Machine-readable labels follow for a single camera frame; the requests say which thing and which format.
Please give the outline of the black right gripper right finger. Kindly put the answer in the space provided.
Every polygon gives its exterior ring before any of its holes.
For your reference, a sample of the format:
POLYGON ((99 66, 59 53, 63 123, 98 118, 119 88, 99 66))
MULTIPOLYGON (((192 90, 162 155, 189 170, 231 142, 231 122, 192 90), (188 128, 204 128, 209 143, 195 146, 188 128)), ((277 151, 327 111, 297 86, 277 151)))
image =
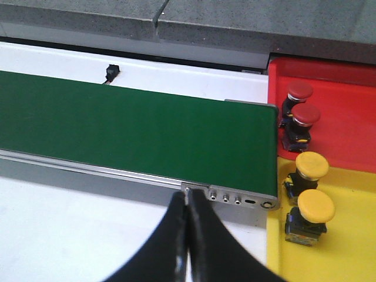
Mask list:
POLYGON ((202 190, 187 192, 188 246, 193 281, 283 281, 226 229, 202 190))

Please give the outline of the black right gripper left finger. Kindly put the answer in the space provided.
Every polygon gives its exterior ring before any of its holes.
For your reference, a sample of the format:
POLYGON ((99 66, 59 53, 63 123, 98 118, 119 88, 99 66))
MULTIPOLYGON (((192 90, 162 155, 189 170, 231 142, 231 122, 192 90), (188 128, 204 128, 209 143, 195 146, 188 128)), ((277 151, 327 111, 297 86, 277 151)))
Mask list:
POLYGON ((176 192, 143 246, 106 281, 185 281, 186 230, 185 195, 176 192))

